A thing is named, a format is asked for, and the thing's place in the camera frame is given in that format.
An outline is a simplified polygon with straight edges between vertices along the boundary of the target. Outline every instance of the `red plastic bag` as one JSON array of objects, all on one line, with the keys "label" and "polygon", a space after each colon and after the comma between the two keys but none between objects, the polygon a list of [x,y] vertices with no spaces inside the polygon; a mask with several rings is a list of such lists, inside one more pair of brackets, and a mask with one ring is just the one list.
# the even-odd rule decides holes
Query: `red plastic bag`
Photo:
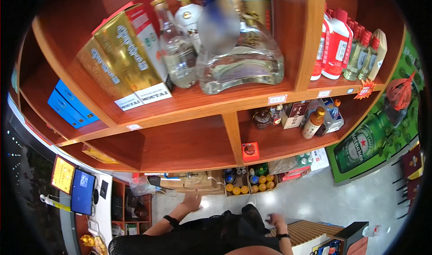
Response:
[{"label": "red plastic bag", "polygon": [[395,110],[399,111],[408,107],[411,101],[411,81],[415,73],[413,71],[409,78],[395,79],[387,85],[385,89],[387,98]]}]

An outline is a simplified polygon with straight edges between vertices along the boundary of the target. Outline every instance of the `green heineken bottle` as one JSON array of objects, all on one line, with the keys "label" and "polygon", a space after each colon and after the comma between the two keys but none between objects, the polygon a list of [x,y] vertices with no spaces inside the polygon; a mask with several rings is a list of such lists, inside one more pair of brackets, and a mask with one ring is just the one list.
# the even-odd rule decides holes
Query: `green heineken bottle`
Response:
[{"label": "green heineken bottle", "polygon": [[371,113],[338,144],[333,151],[340,173],[348,172],[378,154],[387,139],[385,128],[393,128],[386,113]]}]

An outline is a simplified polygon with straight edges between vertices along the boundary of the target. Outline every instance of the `person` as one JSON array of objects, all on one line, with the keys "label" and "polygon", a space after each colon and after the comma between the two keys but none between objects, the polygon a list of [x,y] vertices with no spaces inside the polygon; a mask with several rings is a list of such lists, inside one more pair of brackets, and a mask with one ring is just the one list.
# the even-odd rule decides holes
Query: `person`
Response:
[{"label": "person", "polygon": [[201,196],[186,194],[183,201],[143,235],[118,236],[109,246],[110,255],[293,255],[288,228],[279,214],[267,222],[276,227],[276,237],[265,237],[265,228],[255,198],[241,209],[220,216],[192,220],[179,225],[185,216],[200,208]]}]

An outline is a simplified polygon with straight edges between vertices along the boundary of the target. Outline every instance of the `heineken poster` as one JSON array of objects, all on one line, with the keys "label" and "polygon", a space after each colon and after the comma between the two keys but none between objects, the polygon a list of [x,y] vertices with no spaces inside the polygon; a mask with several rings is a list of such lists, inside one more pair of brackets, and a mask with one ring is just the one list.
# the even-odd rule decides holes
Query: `heineken poster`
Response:
[{"label": "heineken poster", "polygon": [[326,148],[336,183],[389,160],[417,136],[418,93],[424,87],[424,77],[418,53],[407,32],[392,80],[408,78],[413,72],[408,107],[395,110],[384,92],[350,135]]}]

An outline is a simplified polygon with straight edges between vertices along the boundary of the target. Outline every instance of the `hand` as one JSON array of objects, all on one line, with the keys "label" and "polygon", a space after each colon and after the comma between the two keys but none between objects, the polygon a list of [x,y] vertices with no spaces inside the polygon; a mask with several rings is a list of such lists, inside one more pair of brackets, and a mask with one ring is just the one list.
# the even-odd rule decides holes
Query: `hand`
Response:
[{"label": "hand", "polygon": [[188,212],[195,212],[196,210],[200,209],[200,203],[201,195],[187,193],[180,205],[183,206]]},{"label": "hand", "polygon": [[285,219],[282,215],[279,214],[270,214],[270,219],[266,220],[268,224],[278,227],[283,227],[285,225]]}]

